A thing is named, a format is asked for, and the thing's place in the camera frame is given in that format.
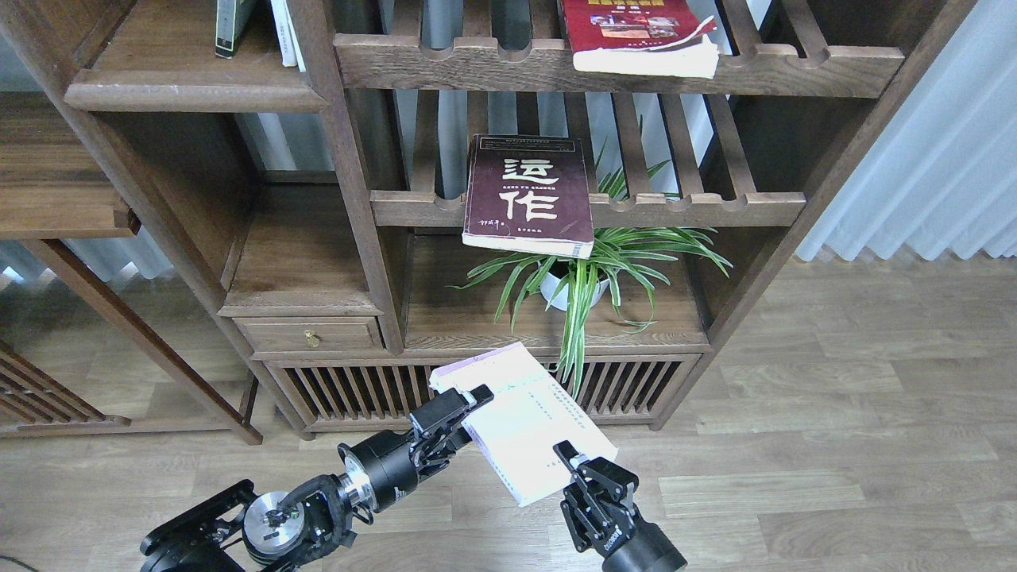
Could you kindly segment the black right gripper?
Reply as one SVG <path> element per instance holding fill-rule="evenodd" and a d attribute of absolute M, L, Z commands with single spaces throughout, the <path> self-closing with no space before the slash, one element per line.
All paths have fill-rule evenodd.
<path fill-rule="evenodd" d="M 569 471 L 560 503 L 577 551 L 594 549 L 603 571 L 679 571 L 687 560 L 633 503 L 638 477 L 603 457 L 589 460 L 570 441 L 553 446 Z"/>

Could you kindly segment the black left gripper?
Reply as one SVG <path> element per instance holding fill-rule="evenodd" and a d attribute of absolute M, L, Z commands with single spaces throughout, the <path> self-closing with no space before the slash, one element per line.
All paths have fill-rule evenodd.
<path fill-rule="evenodd" d="M 493 398 L 486 385 L 465 392 L 448 388 L 410 414 L 410 431 L 379 431 L 359 444 L 338 445 L 346 467 L 342 491 L 353 510 L 382 512 L 444 470 L 458 449 L 472 441 L 462 421 Z"/>

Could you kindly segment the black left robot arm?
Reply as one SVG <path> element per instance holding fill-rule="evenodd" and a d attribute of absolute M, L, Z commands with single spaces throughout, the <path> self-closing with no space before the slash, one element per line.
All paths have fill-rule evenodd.
<path fill-rule="evenodd" d="M 444 470 L 471 437 L 462 421 L 493 399 L 487 386 L 436 395 L 409 416 L 405 432 L 379 431 L 355 446 L 341 444 L 342 474 L 323 474 L 290 492 L 258 495 L 243 479 L 156 528 L 142 540 L 145 571 L 238 571 L 226 553 L 241 533 L 265 571 L 295 571 L 355 539 L 353 522 L 378 512 Z"/>

